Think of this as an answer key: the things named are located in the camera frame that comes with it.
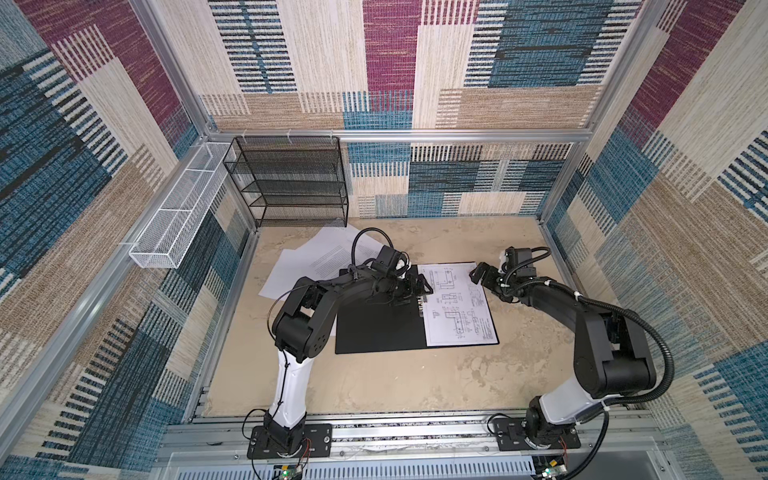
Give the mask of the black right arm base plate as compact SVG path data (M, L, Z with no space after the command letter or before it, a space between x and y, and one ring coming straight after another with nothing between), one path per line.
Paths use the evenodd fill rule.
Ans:
M551 425L545 421L498 414L488 419L486 427L502 452L581 447L574 425Z

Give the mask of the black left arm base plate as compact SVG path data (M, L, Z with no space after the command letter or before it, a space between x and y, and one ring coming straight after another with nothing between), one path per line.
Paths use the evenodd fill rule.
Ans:
M290 430L277 424L255 426L246 456L249 460L326 458L330 456L332 440L330 423L300 423Z

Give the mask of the white technical drawing sheet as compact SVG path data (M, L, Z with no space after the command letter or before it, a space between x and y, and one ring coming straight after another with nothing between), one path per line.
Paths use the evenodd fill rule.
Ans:
M499 344L485 291L470 280L476 266L474 262L418 266L433 290L422 300L428 347Z

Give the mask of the red and black ring binder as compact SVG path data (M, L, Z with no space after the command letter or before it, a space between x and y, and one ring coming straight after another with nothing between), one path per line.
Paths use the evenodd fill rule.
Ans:
M426 345L424 296L412 297L400 304L388 301L385 296L356 300L339 310L335 326L336 354L451 348Z

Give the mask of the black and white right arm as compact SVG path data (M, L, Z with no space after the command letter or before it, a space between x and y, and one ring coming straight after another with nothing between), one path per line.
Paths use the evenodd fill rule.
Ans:
M612 405L644 403L669 388L671 351L635 312L590 299L548 277L517 277L487 263L478 264L469 277L500 300L544 312L574 333L573 375L529 403L523 431L531 447L547 448Z

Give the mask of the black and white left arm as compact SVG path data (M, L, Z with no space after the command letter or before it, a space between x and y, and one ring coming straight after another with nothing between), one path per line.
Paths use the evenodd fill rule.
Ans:
M279 374L274 401L264 415L266 438L287 453L303 445L312 364L332 330L338 354L424 348L419 299L433 292L417 266L400 276L359 266L342 269L332 279L297 280L271 327Z

